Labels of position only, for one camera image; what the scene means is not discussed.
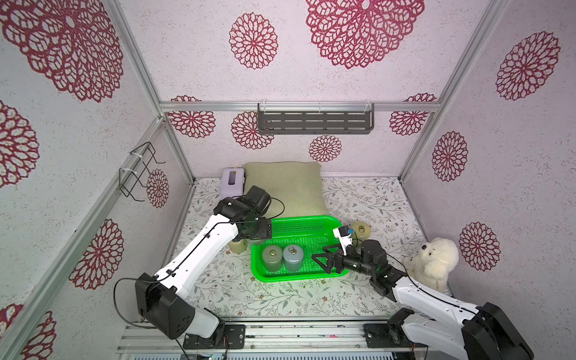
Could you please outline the green canister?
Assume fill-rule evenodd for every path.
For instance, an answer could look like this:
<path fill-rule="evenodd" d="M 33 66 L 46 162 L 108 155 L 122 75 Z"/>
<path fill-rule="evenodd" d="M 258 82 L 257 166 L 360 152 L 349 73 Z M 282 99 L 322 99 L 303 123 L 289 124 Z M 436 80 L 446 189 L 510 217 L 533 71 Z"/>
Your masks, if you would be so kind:
<path fill-rule="evenodd" d="M 283 249 L 277 245 L 270 245 L 262 251 L 262 261 L 265 270 L 268 272 L 277 272 L 283 265 Z"/>

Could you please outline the green plastic basket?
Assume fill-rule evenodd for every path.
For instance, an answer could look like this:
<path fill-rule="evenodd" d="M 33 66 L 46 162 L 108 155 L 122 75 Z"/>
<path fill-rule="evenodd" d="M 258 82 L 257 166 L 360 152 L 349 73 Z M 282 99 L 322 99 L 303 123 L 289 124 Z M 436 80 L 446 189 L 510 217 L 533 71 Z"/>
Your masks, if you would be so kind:
<path fill-rule="evenodd" d="M 339 245 L 333 230 L 341 226 L 341 222 L 328 215 L 308 217 L 285 217 L 271 221 L 271 238 L 263 244 L 250 248 L 250 267 L 253 276 L 261 282 L 274 283 L 283 281 L 304 281 L 323 278 L 339 278 L 349 273 L 347 269 L 338 274 L 336 271 L 326 273 L 313 259 L 314 254 L 323 252 L 324 247 Z M 284 250 L 296 246 L 301 250 L 301 268 L 291 271 L 287 268 L 288 261 L 283 260 L 282 267 L 277 271 L 266 268 L 264 253 L 275 250 L 279 257 Z"/>

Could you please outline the yellow canister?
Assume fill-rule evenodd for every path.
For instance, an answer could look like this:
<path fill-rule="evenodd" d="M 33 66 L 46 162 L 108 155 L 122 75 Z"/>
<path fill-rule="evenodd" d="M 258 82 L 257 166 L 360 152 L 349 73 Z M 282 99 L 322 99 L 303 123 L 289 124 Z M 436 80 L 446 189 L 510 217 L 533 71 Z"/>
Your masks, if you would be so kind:
<path fill-rule="evenodd" d="M 352 237 L 363 242 L 371 237 L 371 226 L 363 221 L 356 221 L 351 226 Z"/>

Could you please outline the blue-grey canister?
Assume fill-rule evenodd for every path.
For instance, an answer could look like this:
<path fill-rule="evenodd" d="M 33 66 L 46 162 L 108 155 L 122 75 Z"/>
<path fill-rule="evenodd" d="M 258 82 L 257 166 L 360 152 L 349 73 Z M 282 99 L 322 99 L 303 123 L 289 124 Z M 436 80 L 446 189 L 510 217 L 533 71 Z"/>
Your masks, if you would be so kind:
<path fill-rule="evenodd" d="M 283 249 L 283 262 L 287 271 L 298 272 L 304 262 L 303 249 L 296 244 L 286 246 Z"/>

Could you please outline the yellow-green canister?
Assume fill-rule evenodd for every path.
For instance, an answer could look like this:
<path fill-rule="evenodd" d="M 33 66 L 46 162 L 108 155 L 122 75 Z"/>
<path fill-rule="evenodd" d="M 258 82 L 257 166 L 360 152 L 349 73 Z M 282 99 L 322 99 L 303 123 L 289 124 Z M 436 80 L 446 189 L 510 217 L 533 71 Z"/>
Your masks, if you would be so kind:
<path fill-rule="evenodd" d="M 232 253 L 242 254 L 248 249 L 248 243 L 244 239 L 239 241 L 230 241 L 228 247 Z"/>

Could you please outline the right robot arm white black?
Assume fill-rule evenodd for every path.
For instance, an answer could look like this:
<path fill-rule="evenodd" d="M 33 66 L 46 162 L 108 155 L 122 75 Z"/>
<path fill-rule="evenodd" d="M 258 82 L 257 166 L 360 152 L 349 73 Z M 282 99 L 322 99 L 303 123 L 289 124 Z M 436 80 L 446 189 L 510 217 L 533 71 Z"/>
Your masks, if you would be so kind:
<path fill-rule="evenodd" d="M 418 344 L 456 359 L 534 359 L 535 355 L 504 311 L 490 302 L 483 306 L 457 300 L 413 280 L 390 265 L 390 256 L 375 240 L 360 250 L 334 244 L 312 255 L 326 273 L 343 270 L 369 275 L 381 296 L 403 305 L 388 326 Z"/>

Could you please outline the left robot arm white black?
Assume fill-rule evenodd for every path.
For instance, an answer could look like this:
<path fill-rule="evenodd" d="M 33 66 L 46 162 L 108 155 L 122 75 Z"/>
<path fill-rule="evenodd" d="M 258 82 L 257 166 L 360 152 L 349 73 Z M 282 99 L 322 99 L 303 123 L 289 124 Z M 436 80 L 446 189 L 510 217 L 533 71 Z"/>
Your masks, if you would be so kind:
<path fill-rule="evenodd" d="M 272 221 L 265 217 L 271 202 L 270 195 L 257 186 L 246 195 L 220 200 L 204 228 L 175 259 L 155 274 L 144 273 L 135 281 L 139 315 L 172 340 L 196 335 L 219 344 L 224 337 L 224 321 L 193 306 L 187 297 L 207 265 L 228 243 L 272 237 Z"/>

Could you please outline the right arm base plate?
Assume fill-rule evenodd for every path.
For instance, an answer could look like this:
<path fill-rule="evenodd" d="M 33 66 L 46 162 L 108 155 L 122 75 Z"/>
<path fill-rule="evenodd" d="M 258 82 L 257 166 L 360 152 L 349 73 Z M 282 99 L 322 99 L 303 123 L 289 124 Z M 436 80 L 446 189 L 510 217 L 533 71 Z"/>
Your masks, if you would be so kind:
<path fill-rule="evenodd" d="M 365 323 L 363 325 L 363 331 L 367 347 L 371 349 L 389 347 L 426 348 L 424 344 L 414 343 L 409 340 L 399 325 Z"/>

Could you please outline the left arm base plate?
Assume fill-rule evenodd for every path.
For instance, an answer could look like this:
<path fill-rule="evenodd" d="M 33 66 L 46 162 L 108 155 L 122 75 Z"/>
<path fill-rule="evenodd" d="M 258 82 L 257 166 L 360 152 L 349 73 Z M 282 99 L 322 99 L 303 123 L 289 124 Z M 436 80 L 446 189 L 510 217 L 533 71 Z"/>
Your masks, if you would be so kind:
<path fill-rule="evenodd" d="M 224 324 L 217 328 L 209 338 L 186 334 L 183 348 L 185 350 L 241 350 L 245 347 L 246 326 Z"/>

